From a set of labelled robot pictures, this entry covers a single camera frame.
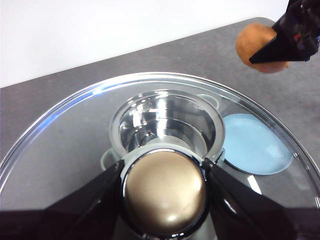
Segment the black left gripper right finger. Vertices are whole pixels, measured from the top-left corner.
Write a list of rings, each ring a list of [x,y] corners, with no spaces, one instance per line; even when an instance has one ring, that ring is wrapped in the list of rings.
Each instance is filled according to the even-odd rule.
[[[281,206],[209,159],[202,163],[219,240],[318,240],[320,211]]]

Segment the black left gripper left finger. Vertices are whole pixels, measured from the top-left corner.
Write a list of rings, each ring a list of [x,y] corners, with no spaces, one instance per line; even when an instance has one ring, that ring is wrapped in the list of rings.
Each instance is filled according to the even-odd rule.
[[[8,210],[0,213],[2,240],[110,240],[116,222],[136,234],[140,229],[125,204],[125,177],[132,165],[123,159],[80,189],[45,209]]]

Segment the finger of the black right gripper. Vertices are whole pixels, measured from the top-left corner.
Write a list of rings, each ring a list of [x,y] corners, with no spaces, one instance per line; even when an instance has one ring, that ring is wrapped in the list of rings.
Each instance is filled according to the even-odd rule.
[[[301,32],[301,3],[289,2],[285,13],[272,26],[277,35],[294,36]]]
[[[252,64],[273,62],[307,62],[312,56],[312,38],[295,34],[287,38],[277,34],[271,41],[253,54]]]

